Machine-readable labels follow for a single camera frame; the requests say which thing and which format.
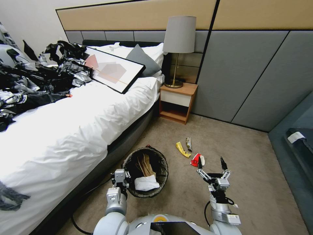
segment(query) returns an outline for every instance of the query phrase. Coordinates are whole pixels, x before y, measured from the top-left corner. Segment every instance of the gray lamp shade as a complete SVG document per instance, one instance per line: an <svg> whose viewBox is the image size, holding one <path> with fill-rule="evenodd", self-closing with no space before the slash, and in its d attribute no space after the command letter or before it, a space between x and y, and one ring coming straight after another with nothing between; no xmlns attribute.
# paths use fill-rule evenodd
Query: gray lamp shade
<svg viewBox="0 0 313 235"><path fill-rule="evenodd" d="M171 16L167 22L163 51L192 53L195 51L195 35L195 16Z"/></svg>

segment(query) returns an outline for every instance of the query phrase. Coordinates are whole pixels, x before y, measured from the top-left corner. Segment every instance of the lamp stand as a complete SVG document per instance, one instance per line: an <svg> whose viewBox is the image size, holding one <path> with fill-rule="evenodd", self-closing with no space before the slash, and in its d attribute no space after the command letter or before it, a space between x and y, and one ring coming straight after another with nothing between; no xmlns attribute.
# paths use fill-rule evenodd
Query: lamp stand
<svg viewBox="0 0 313 235"><path fill-rule="evenodd" d="M182 81L179 81L179 80L175 79L176 69L177 69L177 61L178 61L178 53L176 55L174 77L173 77L173 79L170 79L169 83L165 82L165 86L170 87L170 88L180 88L180 87L183 86L183 82Z"/></svg>

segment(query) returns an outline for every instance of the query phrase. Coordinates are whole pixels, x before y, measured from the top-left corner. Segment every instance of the wooden nightstand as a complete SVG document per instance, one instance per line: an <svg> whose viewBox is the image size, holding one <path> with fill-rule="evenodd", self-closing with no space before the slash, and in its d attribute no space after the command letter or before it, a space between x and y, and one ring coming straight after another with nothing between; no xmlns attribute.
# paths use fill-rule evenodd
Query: wooden nightstand
<svg viewBox="0 0 313 235"><path fill-rule="evenodd" d="M169 88L163 85L160 93L160 117L187 123L198 85L184 83L181 88Z"/></svg>

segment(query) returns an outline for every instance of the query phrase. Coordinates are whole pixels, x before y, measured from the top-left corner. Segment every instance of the picture frame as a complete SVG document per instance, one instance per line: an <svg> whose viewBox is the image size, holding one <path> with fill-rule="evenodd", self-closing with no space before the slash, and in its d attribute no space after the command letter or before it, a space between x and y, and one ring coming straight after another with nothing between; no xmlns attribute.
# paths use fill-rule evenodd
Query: picture frame
<svg viewBox="0 0 313 235"><path fill-rule="evenodd" d="M89 54L85 65L94 70L92 79L121 94L125 94L145 70L143 64L91 47L87 47L85 53Z"/></svg>

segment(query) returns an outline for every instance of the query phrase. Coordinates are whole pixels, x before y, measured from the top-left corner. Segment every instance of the bed frame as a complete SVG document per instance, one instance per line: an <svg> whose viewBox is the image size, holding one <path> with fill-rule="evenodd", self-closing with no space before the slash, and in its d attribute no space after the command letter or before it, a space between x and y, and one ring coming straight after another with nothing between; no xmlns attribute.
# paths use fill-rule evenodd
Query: bed frame
<svg viewBox="0 0 313 235"><path fill-rule="evenodd" d="M114 44L117 41L84 40L86 46L104 46ZM159 42L134 42L121 41L121 46L135 47L157 46ZM169 78L171 67L171 54L164 56L162 73ZM91 188L97 186L103 179L108 178L109 169L121 160L134 146L140 135L148 126L151 118L158 115L158 101L152 108L131 124L114 142L108 146L108 154L82 181L73 189L46 218L30 233L31 235L55 234L71 216L74 209L80 205L86 197L82 195Z"/></svg>

